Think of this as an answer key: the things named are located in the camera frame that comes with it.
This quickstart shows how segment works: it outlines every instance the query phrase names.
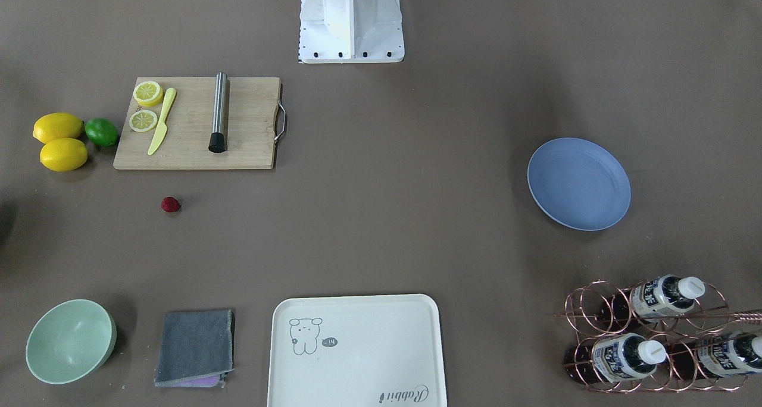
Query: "cartoon animal drawing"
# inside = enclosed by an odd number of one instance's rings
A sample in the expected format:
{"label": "cartoon animal drawing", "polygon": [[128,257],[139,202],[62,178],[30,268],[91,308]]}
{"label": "cartoon animal drawing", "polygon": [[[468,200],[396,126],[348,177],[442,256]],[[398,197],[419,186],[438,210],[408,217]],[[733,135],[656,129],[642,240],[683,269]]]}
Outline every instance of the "cartoon animal drawing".
{"label": "cartoon animal drawing", "polygon": [[291,343],[293,343],[293,352],[297,355],[307,353],[312,355],[318,350],[318,335],[320,334],[320,324],[322,318],[301,318],[301,320],[290,320],[291,324]]}

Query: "mint green bowl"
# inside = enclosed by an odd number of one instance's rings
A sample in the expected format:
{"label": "mint green bowl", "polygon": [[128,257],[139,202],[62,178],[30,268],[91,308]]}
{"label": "mint green bowl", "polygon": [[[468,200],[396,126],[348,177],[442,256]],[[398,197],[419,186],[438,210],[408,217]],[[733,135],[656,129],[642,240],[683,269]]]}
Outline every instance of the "mint green bowl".
{"label": "mint green bowl", "polygon": [[27,340],[27,366],[52,385],[81,379],[106,362],[117,327],[97,302],[73,299],[50,309]]}

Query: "metal muddler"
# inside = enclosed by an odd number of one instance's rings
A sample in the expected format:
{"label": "metal muddler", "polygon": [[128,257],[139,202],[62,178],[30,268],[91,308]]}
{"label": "metal muddler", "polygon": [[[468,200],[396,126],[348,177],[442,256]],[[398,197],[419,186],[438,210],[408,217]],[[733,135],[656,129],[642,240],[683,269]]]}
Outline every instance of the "metal muddler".
{"label": "metal muddler", "polygon": [[214,91],[214,115],[212,117],[212,137],[209,139],[210,152],[224,152],[227,149],[226,130],[228,124],[228,99],[230,83],[225,73],[217,73],[217,87]]}

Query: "blue plate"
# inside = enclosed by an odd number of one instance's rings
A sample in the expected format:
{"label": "blue plate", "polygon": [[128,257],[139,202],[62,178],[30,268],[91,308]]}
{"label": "blue plate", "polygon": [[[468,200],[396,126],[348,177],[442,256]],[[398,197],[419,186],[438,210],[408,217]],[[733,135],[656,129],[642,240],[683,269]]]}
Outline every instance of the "blue plate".
{"label": "blue plate", "polygon": [[593,142],[545,142],[532,155],[526,177],[539,209],[564,226],[603,230],[627,214],[632,194],[627,174],[617,158]]}

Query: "red berry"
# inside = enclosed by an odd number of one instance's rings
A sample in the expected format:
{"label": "red berry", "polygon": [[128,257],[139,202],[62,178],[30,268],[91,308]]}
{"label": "red berry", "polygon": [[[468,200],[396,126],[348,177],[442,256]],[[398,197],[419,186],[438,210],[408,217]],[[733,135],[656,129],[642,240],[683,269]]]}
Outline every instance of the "red berry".
{"label": "red berry", "polygon": [[161,201],[161,209],[163,209],[164,212],[177,212],[177,210],[180,209],[180,202],[175,198],[164,198],[164,200]]}

